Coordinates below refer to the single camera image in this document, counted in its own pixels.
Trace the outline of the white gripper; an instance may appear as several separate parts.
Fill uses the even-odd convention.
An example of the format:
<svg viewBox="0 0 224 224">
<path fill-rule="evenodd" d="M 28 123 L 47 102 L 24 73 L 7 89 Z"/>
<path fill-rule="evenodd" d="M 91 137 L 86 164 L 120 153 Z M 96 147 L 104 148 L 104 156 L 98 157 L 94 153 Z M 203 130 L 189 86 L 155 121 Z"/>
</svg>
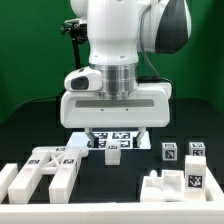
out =
<svg viewBox="0 0 224 224">
<path fill-rule="evenodd" d="M 66 91 L 60 120 L 66 128 L 85 128 L 92 148 L 99 138 L 91 128 L 138 128 L 133 147 L 140 147 L 146 127 L 165 127 L 170 122 L 171 84 L 140 83 L 127 99 L 102 99 L 96 92 Z"/>
</svg>

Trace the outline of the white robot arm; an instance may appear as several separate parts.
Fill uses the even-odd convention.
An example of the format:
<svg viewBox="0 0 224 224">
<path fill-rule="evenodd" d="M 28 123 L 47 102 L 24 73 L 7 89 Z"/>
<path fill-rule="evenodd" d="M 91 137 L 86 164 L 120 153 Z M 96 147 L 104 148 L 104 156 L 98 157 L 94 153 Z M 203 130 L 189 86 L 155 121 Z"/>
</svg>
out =
<svg viewBox="0 0 224 224">
<path fill-rule="evenodd" d="M 135 146 L 148 127 L 170 121 L 172 84 L 159 74 L 137 79 L 138 54 L 175 53 L 188 41 L 186 0 L 70 0 L 90 43 L 89 65 L 67 75 L 60 120 L 82 128 L 96 147 L 95 128 L 136 128 Z"/>
</svg>

